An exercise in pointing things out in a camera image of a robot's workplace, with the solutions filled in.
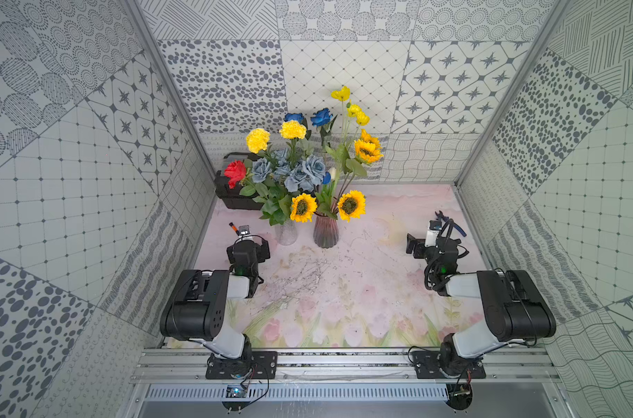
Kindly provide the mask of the double sunflower stem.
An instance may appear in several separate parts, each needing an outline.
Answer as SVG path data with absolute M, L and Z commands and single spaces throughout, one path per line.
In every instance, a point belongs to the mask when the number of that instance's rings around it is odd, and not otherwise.
M 378 138 L 365 129 L 357 139 L 347 139 L 338 147 L 337 163 L 342 172 L 342 180 L 336 202 L 344 196 L 345 189 L 356 178 L 366 178 L 368 167 L 382 160 L 383 148 Z

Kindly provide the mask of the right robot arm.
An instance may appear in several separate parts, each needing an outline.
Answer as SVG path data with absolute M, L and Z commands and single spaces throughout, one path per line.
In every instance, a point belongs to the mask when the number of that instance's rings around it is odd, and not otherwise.
M 408 360 L 417 378 L 469 380 L 486 378 L 483 358 L 510 344 L 535 345 L 553 336 L 556 320 L 525 270 L 479 270 L 459 273 L 458 261 L 469 251 L 459 240 L 438 235 L 433 242 L 407 236 L 406 252 L 426 261 L 425 287 L 442 297 L 481 302 L 484 318 L 465 330 L 447 334 L 439 349 L 411 347 Z

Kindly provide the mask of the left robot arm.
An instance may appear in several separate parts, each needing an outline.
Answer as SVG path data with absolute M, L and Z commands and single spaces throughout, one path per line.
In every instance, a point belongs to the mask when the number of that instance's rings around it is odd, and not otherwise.
M 208 380 L 273 379 L 278 354 L 254 351 L 250 338 L 229 325 L 226 313 L 228 301 L 251 299 L 264 283 L 258 267 L 271 257 L 269 243 L 239 238 L 227 256 L 226 270 L 182 271 L 160 316 L 160 332 L 208 348 Z

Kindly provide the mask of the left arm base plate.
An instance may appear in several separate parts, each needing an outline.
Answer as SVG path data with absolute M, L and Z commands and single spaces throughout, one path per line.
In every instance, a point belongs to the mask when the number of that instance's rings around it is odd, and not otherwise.
M 243 354 L 238 359 L 225 359 L 211 355 L 207 361 L 207 380 L 253 379 L 273 380 L 278 366 L 277 351 L 258 351 Z

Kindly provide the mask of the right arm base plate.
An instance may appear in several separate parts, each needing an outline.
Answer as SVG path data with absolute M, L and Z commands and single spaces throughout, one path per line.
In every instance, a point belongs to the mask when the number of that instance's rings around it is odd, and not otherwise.
M 408 353 L 417 379 L 485 379 L 486 372 L 481 358 L 464 359 L 448 357 L 435 350 L 412 350 Z

